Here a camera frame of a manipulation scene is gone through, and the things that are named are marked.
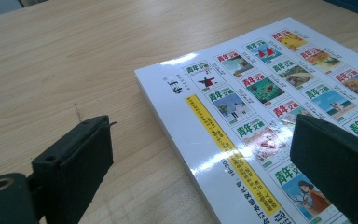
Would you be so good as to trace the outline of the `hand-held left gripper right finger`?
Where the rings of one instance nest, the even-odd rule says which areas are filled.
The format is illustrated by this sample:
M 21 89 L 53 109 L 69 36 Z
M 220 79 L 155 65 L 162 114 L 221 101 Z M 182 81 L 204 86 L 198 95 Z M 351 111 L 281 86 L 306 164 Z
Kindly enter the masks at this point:
M 352 224 L 358 224 L 358 137 L 299 115 L 290 160 Z

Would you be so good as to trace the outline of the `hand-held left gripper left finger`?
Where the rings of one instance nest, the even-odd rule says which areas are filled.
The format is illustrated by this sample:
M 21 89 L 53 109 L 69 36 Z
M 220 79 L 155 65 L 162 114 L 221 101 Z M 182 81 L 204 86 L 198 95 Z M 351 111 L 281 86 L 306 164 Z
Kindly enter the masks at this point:
M 80 122 L 32 161 L 36 213 L 48 224 L 77 224 L 113 164 L 109 117 Z

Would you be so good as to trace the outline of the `white cover magazine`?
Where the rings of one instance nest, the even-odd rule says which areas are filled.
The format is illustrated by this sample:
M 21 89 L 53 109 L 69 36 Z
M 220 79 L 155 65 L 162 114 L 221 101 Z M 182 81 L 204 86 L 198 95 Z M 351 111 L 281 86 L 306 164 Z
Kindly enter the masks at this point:
M 358 136 L 358 54 L 291 18 L 136 71 L 220 224 L 350 224 L 290 160 L 296 119 Z

